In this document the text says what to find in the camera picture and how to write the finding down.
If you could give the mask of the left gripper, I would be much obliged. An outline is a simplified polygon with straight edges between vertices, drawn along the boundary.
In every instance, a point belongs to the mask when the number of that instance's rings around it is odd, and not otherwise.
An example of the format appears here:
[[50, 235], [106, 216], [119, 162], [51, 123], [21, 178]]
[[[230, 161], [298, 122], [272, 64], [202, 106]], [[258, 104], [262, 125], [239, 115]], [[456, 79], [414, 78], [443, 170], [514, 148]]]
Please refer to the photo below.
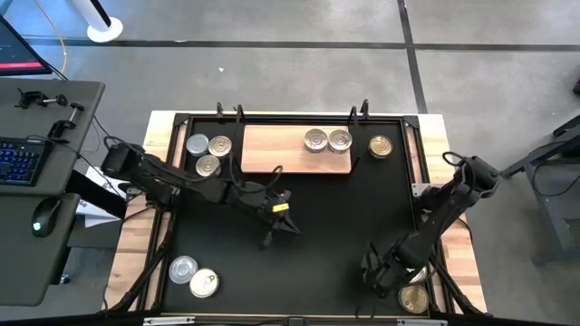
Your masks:
[[245, 187], [237, 191], [240, 202], [251, 208], [264, 223], [271, 225], [261, 243], [263, 248], [271, 245], [275, 232], [274, 226], [279, 226], [279, 230], [288, 233], [301, 233], [301, 230], [290, 218], [289, 199], [291, 195], [289, 190], [276, 193], [265, 189], [263, 185], [256, 182], [247, 182]]

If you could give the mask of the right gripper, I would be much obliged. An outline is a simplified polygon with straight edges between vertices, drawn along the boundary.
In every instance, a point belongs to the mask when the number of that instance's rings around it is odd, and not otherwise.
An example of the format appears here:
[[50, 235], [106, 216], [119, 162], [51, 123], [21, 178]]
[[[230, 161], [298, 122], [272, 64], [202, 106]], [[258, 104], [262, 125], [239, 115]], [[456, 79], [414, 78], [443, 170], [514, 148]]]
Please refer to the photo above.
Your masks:
[[376, 297], [384, 297], [405, 286], [429, 258], [429, 245], [415, 234], [405, 235], [381, 256], [378, 275], [373, 271], [379, 263], [378, 251], [369, 244], [362, 257], [364, 285]]

